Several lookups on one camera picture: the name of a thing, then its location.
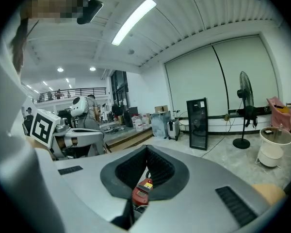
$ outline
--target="standing fan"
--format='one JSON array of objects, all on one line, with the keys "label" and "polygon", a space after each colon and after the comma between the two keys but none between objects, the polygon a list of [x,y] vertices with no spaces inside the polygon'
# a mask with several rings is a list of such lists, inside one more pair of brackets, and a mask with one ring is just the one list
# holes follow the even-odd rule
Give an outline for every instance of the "standing fan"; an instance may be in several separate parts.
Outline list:
[{"label": "standing fan", "polygon": [[242,128],[242,137],[237,138],[233,141],[233,145],[239,149],[247,149],[250,147],[250,142],[243,138],[244,126],[245,126],[245,116],[247,106],[253,106],[253,93],[251,88],[250,80],[245,72],[241,72],[239,76],[241,83],[241,89],[237,91],[237,96],[242,99],[243,102],[243,128]]}]

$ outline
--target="window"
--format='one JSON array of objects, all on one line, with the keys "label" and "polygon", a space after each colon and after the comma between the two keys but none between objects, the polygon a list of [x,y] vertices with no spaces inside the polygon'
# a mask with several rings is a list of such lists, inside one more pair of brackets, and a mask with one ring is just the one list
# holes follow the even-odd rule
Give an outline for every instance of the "window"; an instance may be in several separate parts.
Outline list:
[{"label": "window", "polygon": [[125,108],[128,108],[129,103],[127,95],[128,85],[126,72],[115,71],[111,76],[111,83],[114,102],[118,103],[119,106],[125,106]]}]

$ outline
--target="ceiling light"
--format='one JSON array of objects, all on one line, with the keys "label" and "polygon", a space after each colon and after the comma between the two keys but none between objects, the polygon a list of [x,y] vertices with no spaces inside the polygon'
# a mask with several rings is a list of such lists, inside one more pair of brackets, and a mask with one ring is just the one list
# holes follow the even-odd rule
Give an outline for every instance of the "ceiling light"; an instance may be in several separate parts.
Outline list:
[{"label": "ceiling light", "polygon": [[153,0],[145,0],[127,19],[123,24],[119,32],[116,34],[115,38],[112,41],[113,45],[120,45],[124,37],[132,29],[132,27],[151,9],[156,6],[156,2]]}]

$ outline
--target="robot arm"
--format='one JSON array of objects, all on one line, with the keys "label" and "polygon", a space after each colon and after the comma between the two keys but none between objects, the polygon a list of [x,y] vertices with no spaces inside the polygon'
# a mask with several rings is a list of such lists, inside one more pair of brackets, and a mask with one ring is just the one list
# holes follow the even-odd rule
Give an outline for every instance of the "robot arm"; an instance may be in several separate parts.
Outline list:
[{"label": "robot arm", "polygon": [[46,110],[39,109],[33,119],[32,138],[46,146],[56,158],[67,156],[68,148],[95,145],[103,153],[103,133],[97,130],[71,129],[66,118],[60,118]]}]

